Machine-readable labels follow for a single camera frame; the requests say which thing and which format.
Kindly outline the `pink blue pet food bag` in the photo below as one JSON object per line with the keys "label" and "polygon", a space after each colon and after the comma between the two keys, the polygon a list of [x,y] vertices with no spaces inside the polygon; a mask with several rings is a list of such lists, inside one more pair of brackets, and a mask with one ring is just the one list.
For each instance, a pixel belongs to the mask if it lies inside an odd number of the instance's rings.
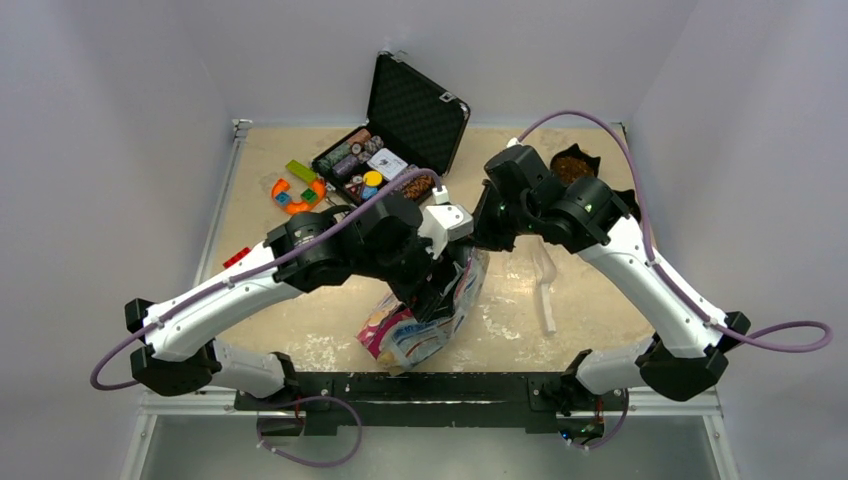
{"label": "pink blue pet food bag", "polygon": [[463,247],[452,263],[447,286],[437,291],[439,302],[429,313],[413,309],[389,292],[372,309],[356,340],[392,375],[409,371],[445,347],[478,303],[490,255]]}

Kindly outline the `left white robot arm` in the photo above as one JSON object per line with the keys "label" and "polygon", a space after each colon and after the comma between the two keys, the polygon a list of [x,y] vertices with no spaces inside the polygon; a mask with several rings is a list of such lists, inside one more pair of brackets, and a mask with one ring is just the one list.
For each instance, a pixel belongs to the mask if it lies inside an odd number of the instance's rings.
{"label": "left white robot arm", "polygon": [[385,282],[415,317],[441,310],[459,270],[449,255],[473,228],[461,206],[419,207],[390,195],[358,209],[294,215],[232,266],[177,298],[126,307],[142,346],[135,381],[163,396],[228,387],[284,409],[297,399],[290,359],[232,347],[220,334],[253,314],[353,276]]}

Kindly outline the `clear plastic scoop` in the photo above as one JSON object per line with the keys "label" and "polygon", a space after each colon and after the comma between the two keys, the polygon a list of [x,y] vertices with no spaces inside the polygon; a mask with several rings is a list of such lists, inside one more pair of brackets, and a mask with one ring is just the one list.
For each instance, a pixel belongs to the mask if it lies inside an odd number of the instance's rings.
{"label": "clear plastic scoop", "polygon": [[534,302],[536,313],[545,335],[557,332],[551,302],[551,287],[558,271],[544,243],[537,239],[531,247],[531,259],[535,273]]}

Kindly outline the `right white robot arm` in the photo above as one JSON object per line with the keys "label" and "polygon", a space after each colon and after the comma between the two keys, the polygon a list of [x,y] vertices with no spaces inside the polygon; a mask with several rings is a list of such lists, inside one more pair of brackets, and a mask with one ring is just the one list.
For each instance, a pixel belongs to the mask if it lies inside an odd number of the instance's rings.
{"label": "right white robot arm", "polygon": [[606,183],[582,176],[566,184],[537,151],[514,145],[484,166],[484,189],[474,211],[472,243],[510,251],[520,235],[538,235],[602,273],[652,325],[652,336],[607,351],[584,351],[561,381],[564,399],[584,407],[614,389],[647,386],[688,401],[715,386],[727,352],[751,326],[740,312],[704,300],[643,238],[640,222]]}

